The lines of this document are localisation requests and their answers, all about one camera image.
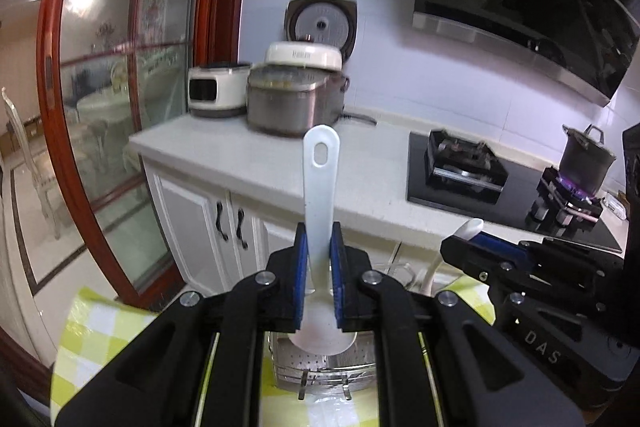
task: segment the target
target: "sliding glass door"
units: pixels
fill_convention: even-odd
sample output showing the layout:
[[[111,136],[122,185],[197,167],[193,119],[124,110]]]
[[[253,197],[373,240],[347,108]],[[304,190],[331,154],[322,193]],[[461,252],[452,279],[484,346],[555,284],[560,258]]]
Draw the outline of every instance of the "sliding glass door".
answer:
[[[43,0],[38,93],[56,177],[102,272],[130,304],[183,285],[130,134],[185,112],[193,0]]]

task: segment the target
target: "pot handle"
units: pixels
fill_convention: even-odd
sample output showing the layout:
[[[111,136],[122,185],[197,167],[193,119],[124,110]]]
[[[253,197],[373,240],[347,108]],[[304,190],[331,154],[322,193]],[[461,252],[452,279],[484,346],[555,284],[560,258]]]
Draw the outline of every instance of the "pot handle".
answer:
[[[340,92],[346,92],[347,89],[349,89],[349,86],[351,85],[351,80],[349,79],[348,76],[344,77],[344,84],[342,84],[342,87],[340,88]]]
[[[584,133],[588,136],[589,133],[595,129],[596,131],[598,131],[600,133],[600,139],[598,140],[601,144],[604,145],[604,133],[602,131],[602,129],[600,127],[596,127],[595,125],[590,125],[587,127],[587,129],[584,131]]]

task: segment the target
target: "black cabinet handle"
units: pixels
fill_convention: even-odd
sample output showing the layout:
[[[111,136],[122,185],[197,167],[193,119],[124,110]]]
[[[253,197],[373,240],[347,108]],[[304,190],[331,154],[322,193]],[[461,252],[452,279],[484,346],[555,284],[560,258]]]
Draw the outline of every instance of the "black cabinet handle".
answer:
[[[244,221],[244,210],[238,210],[238,228],[236,229],[236,237],[240,240],[240,244],[244,250],[249,248],[247,242],[242,238],[242,222]]]
[[[220,228],[220,216],[222,215],[222,203],[220,201],[216,203],[216,210],[218,211],[218,215],[216,216],[216,230],[220,232],[222,239],[224,239],[226,243],[229,240],[229,236]]]

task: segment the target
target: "gas burner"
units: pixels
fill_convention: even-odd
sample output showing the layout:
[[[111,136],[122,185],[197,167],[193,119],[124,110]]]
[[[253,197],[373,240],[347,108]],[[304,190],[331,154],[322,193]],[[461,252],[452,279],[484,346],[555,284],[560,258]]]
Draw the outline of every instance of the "gas burner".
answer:
[[[428,185],[444,184],[472,192],[487,191],[497,200],[507,181],[507,171],[484,142],[471,142],[451,136],[444,130],[432,131],[424,154]]]
[[[582,190],[578,185],[572,182],[569,178],[565,178],[562,174],[558,173],[558,182],[568,191],[570,191],[575,197],[580,200],[591,200],[592,196]]]
[[[590,198],[575,184],[562,178],[553,167],[546,168],[542,173],[538,194],[530,211],[536,221],[542,222],[552,217],[564,229],[572,224],[589,228],[600,219],[600,200]]]

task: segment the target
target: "cabinet door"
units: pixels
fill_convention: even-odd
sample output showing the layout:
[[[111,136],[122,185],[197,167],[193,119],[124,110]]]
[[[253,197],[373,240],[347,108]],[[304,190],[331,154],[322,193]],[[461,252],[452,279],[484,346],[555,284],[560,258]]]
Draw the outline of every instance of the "cabinet door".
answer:
[[[266,266],[262,256],[262,221],[251,208],[243,204],[241,198],[237,199],[234,195],[230,197],[229,210],[239,279],[243,279]]]
[[[293,243],[296,240],[296,229],[294,225],[292,225],[292,228],[281,227],[269,221],[263,221],[262,227],[266,236],[266,256],[264,260],[266,264],[273,252],[293,247]]]
[[[225,192],[203,190],[151,165],[146,174],[183,279],[206,296],[229,291],[239,273]]]

